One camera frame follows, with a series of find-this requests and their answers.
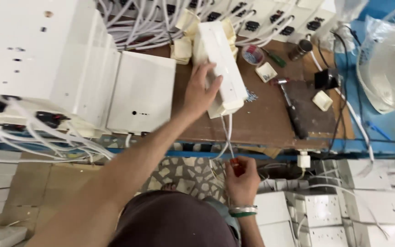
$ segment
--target metal cup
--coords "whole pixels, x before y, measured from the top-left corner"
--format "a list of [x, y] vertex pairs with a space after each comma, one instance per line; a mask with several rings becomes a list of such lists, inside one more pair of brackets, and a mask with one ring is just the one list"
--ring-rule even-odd
[[308, 40], [300, 40], [298, 45], [289, 52], [288, 56], [291, 61], [296, 61], [302, 58], [306, 53], [312, 51], [312, 43]]

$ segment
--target bracelet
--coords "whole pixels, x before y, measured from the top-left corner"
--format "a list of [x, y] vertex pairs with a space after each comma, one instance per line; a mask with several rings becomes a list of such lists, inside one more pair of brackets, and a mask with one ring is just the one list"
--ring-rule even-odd
[[259, 210], [256, 205], [230, 207], [228, 210], [229, 214], [234, 218], [256, 215], [258, 211]]

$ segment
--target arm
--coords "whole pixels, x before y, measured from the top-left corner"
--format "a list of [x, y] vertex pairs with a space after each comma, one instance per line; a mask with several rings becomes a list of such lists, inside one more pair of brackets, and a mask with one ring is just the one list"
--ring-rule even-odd
[[184, 106], [157, 131], [118, 154], [74, 195], [27, 244], [27, 247], [105, 247], [118, 216], [179, 135], [213, 102], [222, 77], [205, 90], [205, 77], [215, 64], [193, 68]]
[[[245, 167], [245, 173], [240, 177], [234, 175], [233, 167], [225, 164], [227, 173], [227, 192], [232, 204], [235, 206], [253, 205], [260, 177], [257, 173], [257, 164], [252, 158], [239, 156], [239, 163]], [[244, 247], [265, 247], [259, 232], [259, 226], [255, 221], [255, 215], [238, 218], [240, 232], [242, 234], [242, 245]]]

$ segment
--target hand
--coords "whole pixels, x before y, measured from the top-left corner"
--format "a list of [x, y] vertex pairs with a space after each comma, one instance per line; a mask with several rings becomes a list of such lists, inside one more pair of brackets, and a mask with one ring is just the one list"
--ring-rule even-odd
[[237, 158], [239, 160], [239, 165], [244, 167], [245, 173], [240, 177], [236, 177], [231, 164], [225, 163], [228, 196], [232, 200], [234, 206], [253, 205], [260, 183], [257, 164], [253, 158], [244, 156], [238, 156]]
[[205, 89], [205, 80], [209, 70], [216, 67], [214, 63], [201, 64], [193, 67], [187, 90], [183, 110], [199, 118], [213, 103], [223, 77], [218, 76], [208, 89]]

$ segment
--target screw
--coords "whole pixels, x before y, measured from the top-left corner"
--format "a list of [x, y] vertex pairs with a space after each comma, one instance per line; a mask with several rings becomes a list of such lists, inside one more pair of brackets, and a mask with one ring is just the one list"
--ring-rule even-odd
[[53, 16], [53, 13], [51, 11], [45, 11], [43, 15], [45, 15], [45, 17], [47, 18], [51, 18]]

